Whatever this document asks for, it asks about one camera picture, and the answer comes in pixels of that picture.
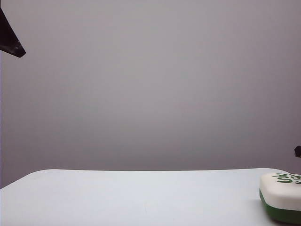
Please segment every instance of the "black object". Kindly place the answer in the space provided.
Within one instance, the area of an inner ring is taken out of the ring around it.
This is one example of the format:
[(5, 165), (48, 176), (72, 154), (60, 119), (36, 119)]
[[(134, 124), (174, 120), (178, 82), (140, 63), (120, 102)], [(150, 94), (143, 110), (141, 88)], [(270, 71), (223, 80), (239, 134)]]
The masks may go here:
[(295, 155), (296, 155), (297, 157), (301, 157), (301, 146), (297, 146), (297, 147), (295, 148)]
[(0, 8), (0, 50), (16, 57), (26, 53)]

